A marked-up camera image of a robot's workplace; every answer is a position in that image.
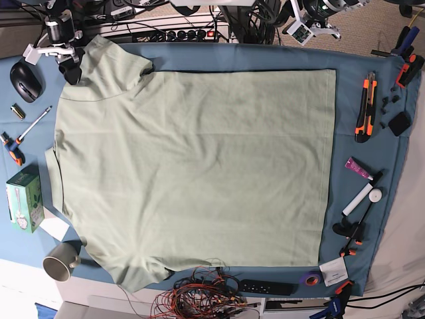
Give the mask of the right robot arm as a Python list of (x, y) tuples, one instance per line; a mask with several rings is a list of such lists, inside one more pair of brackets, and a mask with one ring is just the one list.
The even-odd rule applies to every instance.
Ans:
[(80, 65), (85, 52), (78, 46), (82, 31), (74, 27), (70, 1), (47, 1), (43, 7), (46, 10), (45, 37), (50, 45), (41, 47), (41, 37), (34, 49), (39, 55), (54, 56), (65, 80), (70, 85), (77, 85), (82, 76)]

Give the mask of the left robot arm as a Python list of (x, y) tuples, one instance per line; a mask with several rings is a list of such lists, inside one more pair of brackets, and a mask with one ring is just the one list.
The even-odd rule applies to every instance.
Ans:
[(336, 26), (329, 24), (331, 16), (364, 7), (369, 1), (290, 1), (295, 20), (290, 23), (285, 32), (299, 44), (305, 45), (313, 37), (331, 35), (340, 39), (341, 34)]

